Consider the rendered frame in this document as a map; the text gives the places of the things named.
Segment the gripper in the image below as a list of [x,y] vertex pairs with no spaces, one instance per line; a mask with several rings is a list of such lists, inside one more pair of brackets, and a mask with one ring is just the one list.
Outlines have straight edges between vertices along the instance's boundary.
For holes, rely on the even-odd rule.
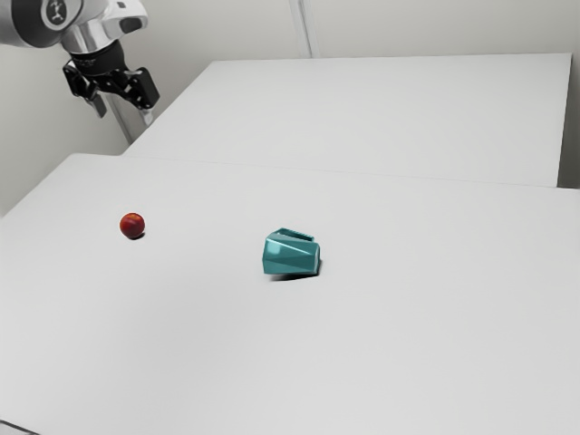
[[153,109],[160,99],[160,92],[148,69],[128,70],[119,40],[97,52],[71,53],[71,60],[64,65],[63,73],[72,95],[82,98],[99,118],[106,115],[107,107],[97,86],[86,80],[95,77],[111,79],[113,93],[134,106],[145,124],[153,123]]

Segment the teal faceted mug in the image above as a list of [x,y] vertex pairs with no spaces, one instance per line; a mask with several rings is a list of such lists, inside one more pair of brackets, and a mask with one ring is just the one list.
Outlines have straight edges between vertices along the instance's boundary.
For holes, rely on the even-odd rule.
[[272,276],[314,276],[319,272],[320,254],[313,236],[279,228],[265,239],[263,271]]

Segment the red apple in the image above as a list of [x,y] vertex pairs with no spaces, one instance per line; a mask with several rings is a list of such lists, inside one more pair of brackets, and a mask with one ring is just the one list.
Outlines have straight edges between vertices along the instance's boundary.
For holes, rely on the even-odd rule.
[[140,237],[145,231],[145,220],[138,213],[127,213],[119,222],[120,232],[129,239]]

